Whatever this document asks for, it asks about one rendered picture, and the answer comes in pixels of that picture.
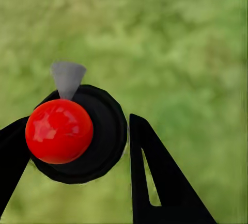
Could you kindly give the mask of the pesticide atomizer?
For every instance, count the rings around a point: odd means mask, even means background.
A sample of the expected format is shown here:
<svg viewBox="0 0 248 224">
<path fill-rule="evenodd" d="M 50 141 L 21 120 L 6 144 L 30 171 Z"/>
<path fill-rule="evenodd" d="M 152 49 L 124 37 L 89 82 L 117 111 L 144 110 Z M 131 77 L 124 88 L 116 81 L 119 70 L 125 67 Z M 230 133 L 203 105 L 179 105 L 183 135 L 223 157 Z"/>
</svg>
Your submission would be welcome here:
<svg viewBox="0 0 248 224">
<path fill-rule="evenodd" d="M 106 91 L 80 84 L 86 68 L 71 61 L 50 65 L 57 90 L 32 112 L 25 138 L 30 158 L 49 178 L 87 183 L 107 174 L 129 141 L 128 121 Z"/>
</svg>

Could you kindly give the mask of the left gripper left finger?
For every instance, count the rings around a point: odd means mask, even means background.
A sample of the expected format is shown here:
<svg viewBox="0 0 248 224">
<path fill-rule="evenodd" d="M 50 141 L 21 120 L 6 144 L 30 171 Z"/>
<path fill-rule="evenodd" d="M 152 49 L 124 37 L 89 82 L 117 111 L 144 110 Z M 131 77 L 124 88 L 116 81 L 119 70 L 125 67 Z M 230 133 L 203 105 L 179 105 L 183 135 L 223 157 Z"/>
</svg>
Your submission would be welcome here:
<svg viewBox="0 0 248 224">
<path fill-rule="evenodd" d="M 0 130 L 0 217 L 30 160 L 25 138 L 28 119 L 20 118 Z"/>
</svg>

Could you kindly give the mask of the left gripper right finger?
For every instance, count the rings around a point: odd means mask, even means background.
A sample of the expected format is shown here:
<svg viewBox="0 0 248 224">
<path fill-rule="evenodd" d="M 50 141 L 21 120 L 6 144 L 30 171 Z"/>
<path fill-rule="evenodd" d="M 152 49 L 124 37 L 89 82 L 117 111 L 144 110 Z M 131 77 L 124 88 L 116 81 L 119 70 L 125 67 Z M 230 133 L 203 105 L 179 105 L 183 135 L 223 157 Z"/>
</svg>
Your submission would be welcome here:
<svg viewBox="0 0 248 224">
<path fill-rule="evenodd" d="M 133 224 L 217 224 L 149 122 L 130 114 Z M 162 206 L 150 204 L 142 148 Z"/>
</svg>

